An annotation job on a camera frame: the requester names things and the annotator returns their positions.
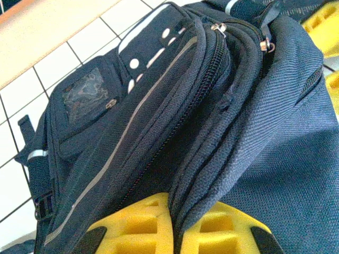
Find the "white tile wall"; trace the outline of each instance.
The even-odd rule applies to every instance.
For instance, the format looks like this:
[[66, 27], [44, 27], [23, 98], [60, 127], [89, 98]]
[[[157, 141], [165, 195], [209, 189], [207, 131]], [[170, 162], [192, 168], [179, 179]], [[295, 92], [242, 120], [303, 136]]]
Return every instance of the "white tile wall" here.
[[[164, 0], [144, 0], [144, 2], [156, 8]], [[172, 2], [182, 6], [196, 0], [172, 0]], [[122, 0], [102, 15], [103, 20], [93, 21], [69, 39], [69, 45], [64, 43], [43, 58], [35, 65], [35, 69], [46, 93], [32, 68], [0, 91], [10, 123], [9, 125], [0, 105], [0, 204], [6, 204], [0, 206], [0, 219], [29, 197], [22, 167], [13, 160], [17, 150], [10, 126], [18, 148], [22, 149], [24, 142], [17, 125], [18, 120], [28, 114], [36, 128], [48, 102], [47, 98], [57, 84], [79, 68], [81, 62], [86, 63], [115, 48], [133, 25], [150, 11], [151, 9], [141, 0]], [[325, 63], [339, 70], [339, 58], [325, 60]], [[0, 250], [3, 246], [9, 247], [7, 244], [15, 239], [33, 232], [35, 226], [34, 207], [32, 201], [29, 201], [0, 223]]]

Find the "navy blue backpack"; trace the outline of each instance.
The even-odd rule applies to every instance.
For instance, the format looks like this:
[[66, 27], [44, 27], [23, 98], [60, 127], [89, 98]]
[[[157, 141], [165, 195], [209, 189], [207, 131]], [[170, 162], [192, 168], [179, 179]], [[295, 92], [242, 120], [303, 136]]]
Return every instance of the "navy blue backpack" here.
[[286, 253], [339, 253], [339, 127], [323, 55], [268, 6], [164, 3], [22, 120], [36, 253], [69, 253], [99, 219], [168, 192], [175, 252], [217, 201]]

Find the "reflective piping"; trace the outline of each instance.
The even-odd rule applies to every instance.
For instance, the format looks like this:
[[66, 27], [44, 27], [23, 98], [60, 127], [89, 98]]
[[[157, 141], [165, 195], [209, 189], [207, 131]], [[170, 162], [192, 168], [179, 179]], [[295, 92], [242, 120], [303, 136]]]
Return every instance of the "reflective piping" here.
[[29, 161], [30, 159], [34, 158], [34, 157], [46, 157], [48, 155], [48, 150], [44, 151], [44, 150], [34, 150], [32, 151], [28, 157], [27, 157], [27, 161]]
[[231, 0], [228, 2], [228, 4], [226, 5], [226, 8], [225, 8], [225, 13], [227, 15], [231, 15], [231, 8], [233, 7], [233, 5], [239, 0]]
[[118, 54], [124, 50], [127, 45], [136, 37], [138, 34], [146, 27], [148, 24], [164, 9], [166, 9], [169, 4], [163, 4], [159, 8], [155, 9], [145, 20], [143, 20], [138, 26], [132, 29], [125, 38], [122, 39], [118, 48]]
[[83, 199], [83, 197], [92, 189], [92, 187], [99, 182], [99, 180], [101, 179], [101, 177], [104, 175], [104, 173], [107, 171], [110, 163], [112, 162], [118, 148], [120, 147], [122, 141], [124, 140], [135, 116], [137, 115], [138, 111], [140, 110], [140, 108], [142, 107], [142, 105], [144, 104], [144, 102], [149, 98], [149, 96], [151, 95], [151, 93], [153, 92], [153, 90], [158, 86], [158, 84], [160, 83], [160, 81], [165, 77], [165, 75], [168, 73], [168, 71], [173, 67], [173, 65], [178, 61], [178, 59], [180, 58], [180, 56], [182, 54], [184, 54], [187, 49], [189, 49], [193, 44], [195, 44], [198, 41], [197, 37], [193, 37], [191, 38], [187, 44], [184, 46], [184, 48], [180, 51], [180, 53], [174, 58], [174, 60], [171, 62], [171, 64], [169, 65], [169, 67], [166, 69], [166, 71], [164, 72], [164, 74], [162, 74], [162, 76], [160, 77], [160, 79], [153, 85], [153, 87], [148, 91], [148, 93], [145, 95], [145, 97], [141, 100], [141, 102], [138, 104], [138, 106], [136, 107], [136, 109], [134, 110], [124, 132], [121, 135], [121, 138], [119, 140], [119, 142], [117, 143], [117, 145], [115, 146], [115, 149], [113, 150], [112, 154], [110, 155], [110, 157], [108, 158], [108, 160], [106, 161], [105, 165], [103, 166], [103, 168], [97, 173], [97, 175], [92, 179], [92, 181], [87, 185], [87, 187], [83, 190], [83, 192], [80, 194], [80, 196], [77, 198], [77, 200], [75, 201], [75, 203], [72, 205], [71, 210], [68, 212], [65, 220], [62, 222], [62, 224], [54, 230], [54, 232], [50, 233], [49, 235], [46, 236], [46, 240], [44, 242], [44, 245], [46, 246], [50, 241], [52, 241], [55, 237], [58, 236], [58, 234], [63, 230], [64, 226], [66, 225], [67, 221], [69, 220], [70, 216], [72, 215], [74, 209], [76, 208], [76, 206], [80, 203], [80, 201]]

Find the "metal zipper pull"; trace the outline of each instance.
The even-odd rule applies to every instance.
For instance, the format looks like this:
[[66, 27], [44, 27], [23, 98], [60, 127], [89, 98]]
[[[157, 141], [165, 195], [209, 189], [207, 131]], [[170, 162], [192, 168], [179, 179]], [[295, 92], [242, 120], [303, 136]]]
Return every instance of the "metal zipper pull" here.
[[265, 40], [260, 42], [260, 49], [262, 52], [271, 53], [275, 50], [275, 44], [270, 42], [270, 39], [266, 37]]
[[106, 104], [106, 109], [108, 110], [109, 108], [113, 107], [116, 103], [117, 103], [117, 100], [116, 100], [116, 99], [110, 100], [110, 101]]
[[225, 25], [224, 23], [220, 23], [220, 24], [216, 23], [211, 26], [211, 29], [213, 31], [218, 30], [222, 34], [222, 36], [224, 36], [224, 38], [226, 38], [226, 35], [224, 34], [224, 32], [226, 31], [226, 28], [227, 28], [227, 25]]

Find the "yellow plastic object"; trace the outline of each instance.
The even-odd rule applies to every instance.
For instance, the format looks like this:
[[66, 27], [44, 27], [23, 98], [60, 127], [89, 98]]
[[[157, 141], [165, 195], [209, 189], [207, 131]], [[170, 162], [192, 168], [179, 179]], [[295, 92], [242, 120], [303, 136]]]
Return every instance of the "yellow plastic object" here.
[[96, 253], [173, 254], [167, 193], [158, 193], [92, 224], [107, 232]]
[[271, 233], [263, 223], [229, 205], [217, 202], [183, 237], [180, 254], [260, 254], [251, 227]]
[[326, 87], [331, 97], [334, 111], [339, 115], [339, 71], [326, 77]]
[[325, 4], [302, 26], [325, 58], [339, 56], [339, 1]]

